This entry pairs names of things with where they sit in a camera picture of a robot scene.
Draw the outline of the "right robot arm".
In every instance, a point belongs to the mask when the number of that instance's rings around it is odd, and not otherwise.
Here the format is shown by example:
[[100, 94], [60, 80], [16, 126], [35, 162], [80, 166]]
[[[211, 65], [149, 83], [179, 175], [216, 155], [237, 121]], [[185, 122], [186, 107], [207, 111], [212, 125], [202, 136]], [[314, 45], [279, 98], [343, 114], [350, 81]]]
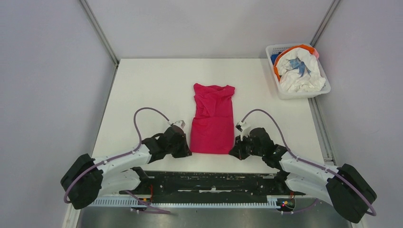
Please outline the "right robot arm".
[[281, 194], [300, 192], [333, 206], [352, 223], [371, 212], [377, 194], [355, 167], [319, 164], [292, 155], [285, 146], [275, 144], [264, 128], [255, 128], [249, 136], [237, 136], [230, 155], [244, 160], [259, 156], [267, 166], [278, 169], [274, 186]]

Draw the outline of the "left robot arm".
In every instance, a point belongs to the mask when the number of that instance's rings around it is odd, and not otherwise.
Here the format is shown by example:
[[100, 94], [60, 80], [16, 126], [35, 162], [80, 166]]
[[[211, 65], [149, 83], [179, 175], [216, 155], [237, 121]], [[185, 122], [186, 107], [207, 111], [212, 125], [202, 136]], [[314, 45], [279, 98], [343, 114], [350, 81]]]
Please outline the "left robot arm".
[[174, 158], [191, 156], [182, 122], [170, 125], [164, 133], [142, 140], [138, 149], [123, 154], [92, 158], [79, 156], [60, 184], [65, 190], [65, 202], [75, 209], [83, 209], [97, 198], [124, 190], [145, 193], [149, 180], [143, 165], [162, 160], [171, 154]]

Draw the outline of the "pink t shirt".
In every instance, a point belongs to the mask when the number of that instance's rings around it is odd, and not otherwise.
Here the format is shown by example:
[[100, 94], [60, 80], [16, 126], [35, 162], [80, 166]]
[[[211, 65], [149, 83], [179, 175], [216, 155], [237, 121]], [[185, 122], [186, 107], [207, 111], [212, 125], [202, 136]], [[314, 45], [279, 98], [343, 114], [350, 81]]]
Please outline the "pink t shirt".
[[190, 150], [204, 154], [229, 154], [234, 146], [232, 97], [235, 87], [194, 84], [195, 115]]

